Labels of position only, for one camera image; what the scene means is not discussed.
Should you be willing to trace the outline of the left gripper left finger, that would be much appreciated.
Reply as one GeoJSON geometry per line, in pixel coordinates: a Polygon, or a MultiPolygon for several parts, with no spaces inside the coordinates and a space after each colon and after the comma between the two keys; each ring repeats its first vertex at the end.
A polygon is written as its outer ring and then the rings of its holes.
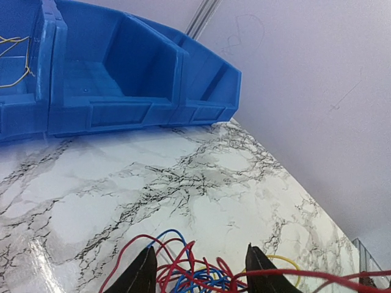
{"type": "Polygon", "coordinates": [[[144,248],[118,279],[109,293],[155,293],[157,258],[153,246],[144,248]]]}

